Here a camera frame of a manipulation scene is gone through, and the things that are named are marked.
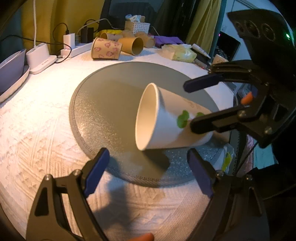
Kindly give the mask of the white paper cup green leaves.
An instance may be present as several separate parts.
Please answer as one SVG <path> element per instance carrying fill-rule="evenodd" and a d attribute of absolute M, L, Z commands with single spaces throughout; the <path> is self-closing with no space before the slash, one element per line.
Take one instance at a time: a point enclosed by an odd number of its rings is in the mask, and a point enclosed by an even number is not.
<path fill-rule="evenodd" d="M 135 143 L 140 151 L 195 147 L 213 133 L 193 133 L 190 123 L 210 114 L 205 107 L 150 83 L 144 89 L 135 122 Z"/>

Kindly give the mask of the cartoon printed paper cup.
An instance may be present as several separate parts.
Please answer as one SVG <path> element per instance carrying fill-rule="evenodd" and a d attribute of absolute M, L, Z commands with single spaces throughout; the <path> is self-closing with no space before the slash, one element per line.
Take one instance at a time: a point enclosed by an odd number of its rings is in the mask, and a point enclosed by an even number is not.
<path fill-rule="evenodd" d="M 213 61 L 212 61 L 212 64 L 211 65 L 214 65 L 214 64 L 219 64 L 219 63 L 225 63 L 225 62 L 228 62 L 228 60 L 222 56 L 220 56 L 219 54 L 216 54 L 213 58 Z"/>

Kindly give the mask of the plain brown paper cup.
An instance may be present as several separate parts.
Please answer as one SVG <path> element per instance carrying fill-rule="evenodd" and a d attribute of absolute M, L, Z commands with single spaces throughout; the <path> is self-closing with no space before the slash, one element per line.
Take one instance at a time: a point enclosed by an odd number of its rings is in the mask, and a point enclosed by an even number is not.
<path fill-rule="evenodd" d="M 121 51 L 134 56 L 139 55 L 144 48 L 144 42 L 140 37 L 120 38 L 118 42 L 122 44 Z"/>

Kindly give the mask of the patterned cup near basket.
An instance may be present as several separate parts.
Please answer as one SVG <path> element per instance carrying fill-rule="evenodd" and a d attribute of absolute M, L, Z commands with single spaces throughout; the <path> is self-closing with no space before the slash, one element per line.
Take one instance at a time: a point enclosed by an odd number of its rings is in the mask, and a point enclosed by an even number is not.
<path fill-rule="evenodd" d="M 135 38 L 135 35 L 132 31 L 130 30 L 124 30 L 121 32 L 121 35 L 124 37 L 124 38 Z"/>

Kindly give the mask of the patterned cup at back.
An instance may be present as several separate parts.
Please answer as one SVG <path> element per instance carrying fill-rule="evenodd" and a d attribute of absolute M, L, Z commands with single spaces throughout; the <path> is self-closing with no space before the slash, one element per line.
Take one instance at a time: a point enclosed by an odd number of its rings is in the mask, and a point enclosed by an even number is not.
<path fill-rule="evenodd" d="M 112 33 L 102 33 L 102 34 L 100 34 L 99 37 L 102 38 L 102 39 L 117 42 L 119 39 L 123 38 L 123 35 L 112 34 Z"/>

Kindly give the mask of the pink patterned paper cup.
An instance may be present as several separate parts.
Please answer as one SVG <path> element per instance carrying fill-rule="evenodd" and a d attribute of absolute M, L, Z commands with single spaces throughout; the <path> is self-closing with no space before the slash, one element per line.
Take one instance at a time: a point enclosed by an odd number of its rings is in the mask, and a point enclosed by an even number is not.
<path fill-rule="evenodd" d="M 91 47 L 91 57 L 93 60 L 110 59 L 118 60 L 122 49 L 122 44 L 96 37 Z"/>

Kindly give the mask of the yellow curtain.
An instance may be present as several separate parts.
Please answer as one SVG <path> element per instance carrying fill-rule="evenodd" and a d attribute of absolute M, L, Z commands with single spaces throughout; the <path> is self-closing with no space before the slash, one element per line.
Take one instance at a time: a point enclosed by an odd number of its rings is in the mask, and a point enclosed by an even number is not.
<path fill-rule="evenodd" d="M 200 46 L 209 53 L 222 0 L 202 0 L 199 2 L 186 43 Z"/>

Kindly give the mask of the white textured tablecloth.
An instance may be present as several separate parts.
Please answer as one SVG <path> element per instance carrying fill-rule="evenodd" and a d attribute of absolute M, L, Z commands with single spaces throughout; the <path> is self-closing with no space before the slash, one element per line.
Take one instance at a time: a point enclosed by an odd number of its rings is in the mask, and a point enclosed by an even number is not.
<path fill-rule="evenodd" d="M 43 177 L 66 176 L 88 160 L 71 132 L 70 99 L 86 76 L 110 64 L 83 53 L 29 75 L 1 104 L 1 205 L 21 235 Z M 209 199 L 196 181 L 150 188 L 104 173 L 88 202 L 110 240 L 147 232 L 155 240 L 186 240 Z"/>

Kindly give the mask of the purple folded cloth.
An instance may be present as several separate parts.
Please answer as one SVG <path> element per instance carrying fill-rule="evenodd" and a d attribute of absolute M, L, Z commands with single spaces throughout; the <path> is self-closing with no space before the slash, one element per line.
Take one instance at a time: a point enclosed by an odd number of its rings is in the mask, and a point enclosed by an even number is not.
<path fill-rule="evenodd" d="M 184 44 L 178 37 L 154 36 L 155 46 L 161 48 L 163 45 L 179 45 Z"/>

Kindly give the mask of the round grey placemat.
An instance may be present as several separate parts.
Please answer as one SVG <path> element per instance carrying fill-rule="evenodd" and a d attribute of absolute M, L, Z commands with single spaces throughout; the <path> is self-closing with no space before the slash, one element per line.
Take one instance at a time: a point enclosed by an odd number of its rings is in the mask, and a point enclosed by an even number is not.
<path fill-rule="evenodd" d="M 95 71 L 77 86 L 70 101 L 70 126 L 78 145 L 90 159 L 107 148 L 107 171 L 130 183 L 165 187 L 191 181 L 187 148 L 142 152 L 134 131 L 140 97 L 151 82 L 217 112 L 205 90 L 184 92 L 187 80 L 177 70 L 147 62 L 123 62 Z"/>

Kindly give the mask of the white plastic basket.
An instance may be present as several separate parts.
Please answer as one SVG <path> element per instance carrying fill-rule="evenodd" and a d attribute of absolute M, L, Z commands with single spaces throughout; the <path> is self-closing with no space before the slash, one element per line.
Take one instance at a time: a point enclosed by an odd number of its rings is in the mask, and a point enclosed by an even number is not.
<path fill-rule="evenodd" d="M 150 26 L 150 23 L 125 21 L 125 30 L 132 31 L 133 34 L 138 32 L 144 32 L 148 34 Z"/>

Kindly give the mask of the black power adapter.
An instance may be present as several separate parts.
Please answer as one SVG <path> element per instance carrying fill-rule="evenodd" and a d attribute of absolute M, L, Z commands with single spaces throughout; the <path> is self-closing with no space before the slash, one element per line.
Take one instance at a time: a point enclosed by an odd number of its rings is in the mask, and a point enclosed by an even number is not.
<path fill-rule="evenodd" d="M 94 28 L 84 27 L 80 31 L 80 43 L 93 42 Z"/>

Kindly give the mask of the grey purple bowl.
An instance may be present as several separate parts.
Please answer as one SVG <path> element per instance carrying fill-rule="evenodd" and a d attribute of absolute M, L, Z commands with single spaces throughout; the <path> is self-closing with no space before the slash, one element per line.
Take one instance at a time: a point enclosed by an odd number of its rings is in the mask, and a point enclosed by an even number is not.
<path fill-rule="evenodd" d="M 0 92 L 3 94 L 23 74 L 26 49 L 15 52 L 1 63 Z"/>

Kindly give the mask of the white usb charger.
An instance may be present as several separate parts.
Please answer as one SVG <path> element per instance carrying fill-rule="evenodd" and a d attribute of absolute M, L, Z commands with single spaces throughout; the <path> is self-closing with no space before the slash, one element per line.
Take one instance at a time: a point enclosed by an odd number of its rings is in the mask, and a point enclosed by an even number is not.
<path fill-rule="evenodd" d="M 70 33 L 63 36 L 64 49 L 74 49 L 75 48 L 75 33 Z"/>

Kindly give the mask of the white desk lamp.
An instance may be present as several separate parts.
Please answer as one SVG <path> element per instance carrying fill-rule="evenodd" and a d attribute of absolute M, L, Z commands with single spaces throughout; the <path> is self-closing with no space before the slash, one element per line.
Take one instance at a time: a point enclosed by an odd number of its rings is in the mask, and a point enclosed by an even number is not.
<path fill-rule="evenodd" d="M 30 73 L 35 75 L 43 72 L 50 67 L 56 60 L 56 55 L 50 55 L 48 45 L 50 43 L 40 42 L 37 45 L 37 14 L 36 0 L 33 0 L 33 21 L 34 21 L 34 39 L 33 48 L 27 51 L 26 58 Z"/>

